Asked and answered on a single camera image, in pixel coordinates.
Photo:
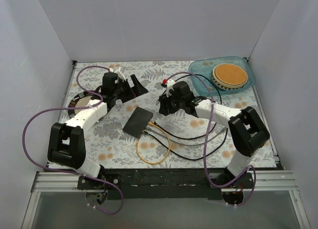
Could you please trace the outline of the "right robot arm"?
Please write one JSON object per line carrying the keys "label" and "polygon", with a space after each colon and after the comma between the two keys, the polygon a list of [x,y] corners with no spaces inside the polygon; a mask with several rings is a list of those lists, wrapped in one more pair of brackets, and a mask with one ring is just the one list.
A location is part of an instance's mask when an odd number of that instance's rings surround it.
{"label": "right robot arm", "polygon": [[182,109],[186,114],[208,119],[229,129],[236,151],[224,173],[215,179],[207,177],[213,188],[236,188],[243,182],[243,174],[251,168],[255,152],[270,138],[269,131],[256,110],[230,108],[203,96],[194,96],[184,82],[164,80],[166,93],[159,97],[160,114],[167,116]]}

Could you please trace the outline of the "black network switch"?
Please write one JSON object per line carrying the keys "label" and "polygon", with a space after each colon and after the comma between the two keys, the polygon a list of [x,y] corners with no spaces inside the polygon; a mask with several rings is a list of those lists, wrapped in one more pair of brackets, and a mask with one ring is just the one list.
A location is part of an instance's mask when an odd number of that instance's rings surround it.
{"label": "black network switch", "polygon": [[152,117],[151,111],[137,107],[123,127],[123,132],[139,139]]}

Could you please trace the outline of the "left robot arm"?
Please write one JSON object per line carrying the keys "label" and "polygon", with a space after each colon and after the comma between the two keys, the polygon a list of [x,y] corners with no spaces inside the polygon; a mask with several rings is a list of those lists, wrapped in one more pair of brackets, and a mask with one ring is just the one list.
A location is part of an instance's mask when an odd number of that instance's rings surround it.
{"label": "left robot arm", "polygon": [[50,132],[48,161],[67,166],[89,176],[88,182],[94,189],[101,189],[106,178],[100,173],[101,165],[86,155],[85,133],[104,117],[117,100],[125,103],[149,91],[135,75],[131,75],[134,86],[120,73],[105,73],[102,85],[91,92],[86,109],[82,109],[64,123],[55,123]]}

